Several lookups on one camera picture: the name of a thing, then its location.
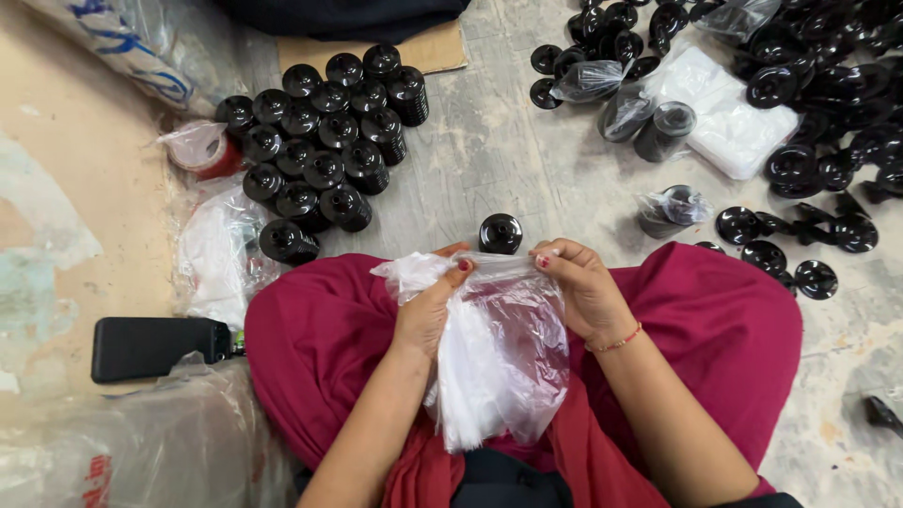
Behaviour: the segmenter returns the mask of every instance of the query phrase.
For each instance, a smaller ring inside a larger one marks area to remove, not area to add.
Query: black cloth
[[[319,41],[399,44],[431,26],[457,19],[470,0],[219,0],[241,23],[270,35]]]

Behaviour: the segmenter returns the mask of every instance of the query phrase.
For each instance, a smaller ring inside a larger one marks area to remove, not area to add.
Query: white plastic packet
[[[678,100],[693,108],[697,122],[687,144],[734,180],[755,176],[799,125],[786,106],[750,106],[746,84],[683,37],[643,84],[659,104]]]
[[[458,260],[475,269],[449,299],[435,383],[424,406],[449,453],[472,450],[506,431],[536,442],[564,401],[569,368],[564,302],[558,284],[533,258],[415,252],[371,273],[403,305]]]

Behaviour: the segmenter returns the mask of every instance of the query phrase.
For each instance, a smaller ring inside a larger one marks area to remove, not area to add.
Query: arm
[[[609,271],[593,250],[570,240],[543,242],[536,265],[559,281],[565,322],[592,349],[637,329]],[[709,507],[739,501],[759,484],[740,451],[705,412],[646,332],[595,353],[633,429],[652,479],[669,503]]]
[[[437,251],[450,256],[468,248]],[[298,508],[364,508],[379,505],[383,484],[401,455],[448,317],[445,303],[473,271],[469,261],[398,310],[395,335],[354,409],[304,489]]]

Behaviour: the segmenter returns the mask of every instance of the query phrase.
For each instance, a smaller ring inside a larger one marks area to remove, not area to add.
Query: woman
[[[368,274],[379,260],[355,255],[298,268],[254,299],[256,391],[316,468],[299,506],[798,506],[755,472],[802,336],[778,282],[674,243],[613,272],[570,240],[530,255],[563,290],[577,375],[529,449],[500,438],[448,456],[420,411],[445,303],[469,261],[400,309]]]

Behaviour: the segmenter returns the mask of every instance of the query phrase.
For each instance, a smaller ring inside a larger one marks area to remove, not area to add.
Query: cardboard sheet
[[[320,42],[307,37],[278,37],[279,69],[285,72],[296,63],[312,65],[325,76],[326,62],[336,53],[348,52],[364,56],[372,42]],[[396,46],[401,62],[411,65],[423,74],[449,71],[467,65],[461,27],[458,21],[443,23]]]

